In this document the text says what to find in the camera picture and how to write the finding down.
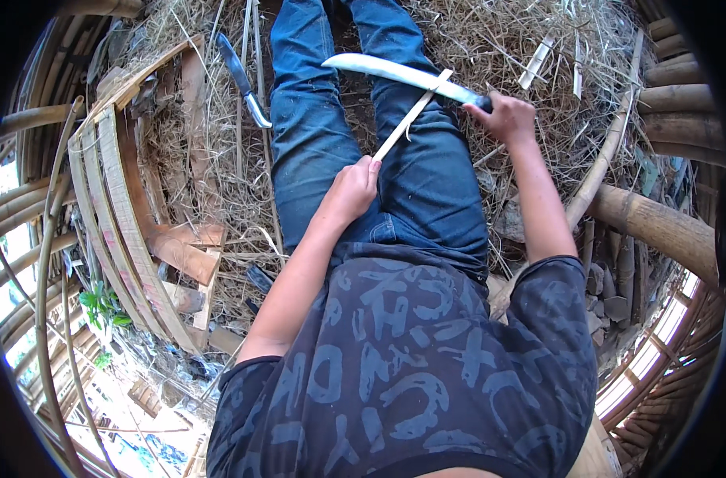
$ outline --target hand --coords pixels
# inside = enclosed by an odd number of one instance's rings
[[[357,163],[342,167],[334,183],[323,196],[316,216],[330,219],[346,228],[368,210],[376,197],[380,161],[366,155]]]
[[[535,142],[536,109],[533,105],[496,91],[491,92],[490,96],[493,102],[492,114],[469,103],[464,104],[464,110],[480,121],[496,139],[505,143],[507,148]]]

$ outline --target machete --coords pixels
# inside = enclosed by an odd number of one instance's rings
[[[383,58],[362,53],[340,53],[324,61],[322,66],[339,70],[357,71],[367,75],[381,76],[399,81],[423,90],[429,90],[460,103],[471,103],[487,113],[493,112],[491,99],[450,81],[438,82],[437,76],[416,68],[406,67]]]
[[[254,122],[257,123],[257,126],[260,128],[272,128],[273,123],[265,118],[262,107],[260,106],[259,101],[257,101],[254,92],[251,90],[249,79],[246,76],[246,72],[243,70],[241,61],[238,60],[238,56],[233,51],[233,47],[228,41],[228,38],[225,37],[222,32],[217,33],[217,46],[219,47],[225,66],[227,66],[228,70],[230,70],[230,73],[233,75],[233,80],[235,80],[235,84],[238,86],[238,89],[243,95],[243,100],[246,102],[246,107],[249,109],[249,112],[251,112],[251,117],[254,118]]]

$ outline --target leg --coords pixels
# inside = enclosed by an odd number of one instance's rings
[[[337,72],[320,66],[334,54],[321,0],[284,1],[271,43],[273,186],[286,247],[292,251],[336,174],[361,153],[339,101]],[[367,240],[362,234],[380,222],[379,208],[377,199],[343,239]]]
[[[438,70],[424,56],[424,39],[395,0],[343,0],[358,26],[364,53],[422,71]],[[384,142],[423,90],[372,77],[377,140]],[[382,209],[393,216],[397,242],[463,256],[465,271],[484,280],[488,230],[466,140],[457,121],[431,101],[385,157]]]

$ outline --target person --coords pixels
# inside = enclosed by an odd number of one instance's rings
[[[363,53],[422,71],[395,0],[341,0]],[[361,157],[322,0],[284,0],[271,33],[272,178],[291,257],[223,374],[219,476],[565,476],[596,397],[583,266],[529,104],[464,108],[511,156],[531,266],[508,326],[489,321],[488,232],[457,121],[435,98],[384,160]],[[381,144],[424,91],[372,83]]]

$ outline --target dry grass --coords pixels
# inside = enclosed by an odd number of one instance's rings
[[[223,2],[216,28],[222,30],[236,51],[241,51],[245,2]],[[455,71],[452,80],[479,92],[495,88],[504,94],[532,102],[538,111],[537,127],[544,158],[560,195],[566,202],[578,189],[604,139],[607,125],[617,109],[620,94],[628,88],[628,73],[636,28],[630,8],[607,0],[404,0],[404,7],[424,32],[426,53],[440,67]],[[205,98],[205,148],[211,161],[209,176],[215,178],[222,198],[219,210],[204,210],[191,188],[188,135],[179,93],[163,109],[156,110],[145,134],[147,161],[158,164],[166,187],[167,201],[178,223],[201,221],[207,215],[223,218],[229,227],[228,243],[217,281],[213,317],[233,330],[247,330],[253,314],[244,301],[261,294],[249,284],[243,272],[257,263],[277,272],[281,258],[266,238],[277,242],[271,210],[270,159],[263,153],[262,132],[251,119],[239,121],[240,98],[229,72],[209,49],[220,0],[155,0],[147,6],[147,18],[132,26],[134,33],[144,29],[142,41],[131,58],[117,62],[129,70],[138,69],[149,57],[170,45],[204,33],[207,87]],[[262,11],[261,43],[265,84],[271,84],[271,53],[267,41],[274,19]],[[556,38],[539,75],[529,90],[517,83],[541,39],[552,33]],[[345,35],[348,41],[354,30]],[[583,67],[583,99],[573,94],[573,52],[576,38],[586,54]],[[247,50],[246,68],[257,85],[253,38]],[[348,106],[348,121],[358,134],[363,151],[373,152],[375,139],[371,124],[372,107],[367,85],[344,80],[342,100]],[[473,129],[458,111],[461,127],[469,139],[475,169],[480,178],[483,204],[490,229],[506,201],[514,194],[511,163],[503,148]],[[631,134],[614,158],[608,180],[628,176],[631,184],[635,168]],[[243,164],[238,169],[238,158]],[[499,270],[504,262],[522,260],[523,249],[502,241],[492,233],[490,265]]]

